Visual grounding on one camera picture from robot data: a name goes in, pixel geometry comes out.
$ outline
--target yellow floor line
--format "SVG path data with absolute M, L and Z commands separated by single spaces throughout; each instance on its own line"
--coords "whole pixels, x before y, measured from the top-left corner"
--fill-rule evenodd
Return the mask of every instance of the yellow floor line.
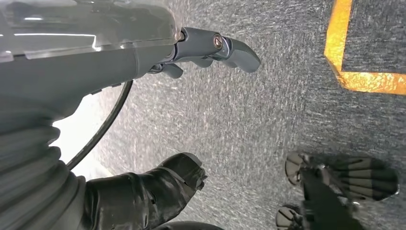
M 344 88 L 406 95 L 406 74 L 342 71 L 352 0 L 336 0 L 327 29 L 324 55 Z

